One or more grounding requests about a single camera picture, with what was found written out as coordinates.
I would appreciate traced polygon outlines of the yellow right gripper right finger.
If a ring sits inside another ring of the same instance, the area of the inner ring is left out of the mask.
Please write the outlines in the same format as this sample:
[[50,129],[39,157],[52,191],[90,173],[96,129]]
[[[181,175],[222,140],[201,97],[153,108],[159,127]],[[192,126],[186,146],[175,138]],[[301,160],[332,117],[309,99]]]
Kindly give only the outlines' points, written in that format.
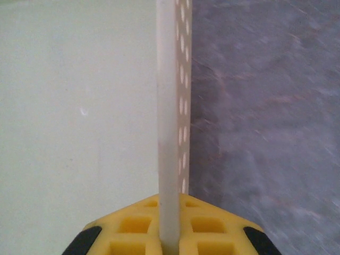
[[281,254],[259,225],[187,194],[180,222],[179,254]]

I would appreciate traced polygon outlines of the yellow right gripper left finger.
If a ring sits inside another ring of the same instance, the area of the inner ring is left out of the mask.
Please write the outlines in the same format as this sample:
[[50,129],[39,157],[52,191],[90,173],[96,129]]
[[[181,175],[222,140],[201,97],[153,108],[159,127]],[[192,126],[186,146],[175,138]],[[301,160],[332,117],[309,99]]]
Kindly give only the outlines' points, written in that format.
[[63,254],[162,254],[158,196],[88,223]]

